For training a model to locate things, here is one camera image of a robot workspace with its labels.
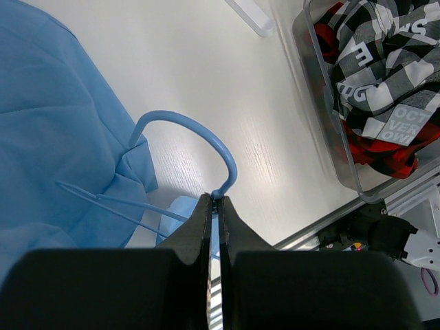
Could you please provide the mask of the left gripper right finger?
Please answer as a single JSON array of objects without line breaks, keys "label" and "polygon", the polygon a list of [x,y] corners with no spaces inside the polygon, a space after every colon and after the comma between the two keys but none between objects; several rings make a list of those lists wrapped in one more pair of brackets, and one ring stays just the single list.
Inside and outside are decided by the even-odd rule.
[{"label": "left gripper right finger", "polygon": [[224,329],[423,329],[391,260],[375,252],[280,251],[230,198],[218,202]]}]

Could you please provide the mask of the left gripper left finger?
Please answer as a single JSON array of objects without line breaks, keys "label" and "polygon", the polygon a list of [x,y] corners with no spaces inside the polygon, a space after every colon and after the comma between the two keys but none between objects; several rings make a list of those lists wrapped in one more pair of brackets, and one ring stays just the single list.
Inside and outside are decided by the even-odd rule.
[{"label": "left gripper left finger", "polygon": [[35,250],[1,288],[2,329],[208,329],[213,200],[154,248]]}]

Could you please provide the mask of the light blue shirt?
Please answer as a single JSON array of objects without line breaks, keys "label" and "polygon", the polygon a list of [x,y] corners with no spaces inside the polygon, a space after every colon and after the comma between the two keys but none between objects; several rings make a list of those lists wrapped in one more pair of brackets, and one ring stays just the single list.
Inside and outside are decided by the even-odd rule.
[{"label": "light blue shirt", "polygon": [[122,248],[157,188],[148,142],[77,38],[1,2],[1,255]]}]

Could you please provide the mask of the red black plaid shirt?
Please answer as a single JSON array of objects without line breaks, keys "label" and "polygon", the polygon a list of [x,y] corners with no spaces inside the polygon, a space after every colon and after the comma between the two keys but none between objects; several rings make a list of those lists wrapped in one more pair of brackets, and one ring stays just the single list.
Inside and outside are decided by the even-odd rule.
[{"label": "red black plaid shirt", "polygon": [[[337,2],[314,25],[324,61],[329,69],[333,68],[339,55],[339,42],[335,29],[330,26],[330,19],[342,5],[342,2]],[[342,126],[355,163],[369,165],[377,172],[397,179],[405,179],[417,170],[418,159],[411,149],[389,142],[369,140],[356,135],[346,123]]]}]

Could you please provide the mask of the black white plaid shirt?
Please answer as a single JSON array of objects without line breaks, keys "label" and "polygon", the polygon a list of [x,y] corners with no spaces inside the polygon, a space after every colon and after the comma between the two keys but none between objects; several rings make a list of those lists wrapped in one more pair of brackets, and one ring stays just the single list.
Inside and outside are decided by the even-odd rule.
[{"label": "black white plaid shirt", "polygon": [[408,146],[439,108],[439,2],[346,1],[329,25],[340,117],[358,136]]}]

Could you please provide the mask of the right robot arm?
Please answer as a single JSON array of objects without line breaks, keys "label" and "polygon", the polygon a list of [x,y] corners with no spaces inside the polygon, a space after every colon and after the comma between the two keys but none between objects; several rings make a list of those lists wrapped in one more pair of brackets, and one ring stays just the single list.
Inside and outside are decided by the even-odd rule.
[{"label": "right robot arm", "polygon": [[439,238],[401,217],[385,204],[364,205],[317,233],[322,251],[380,252],[418,268],[439,271]]}]

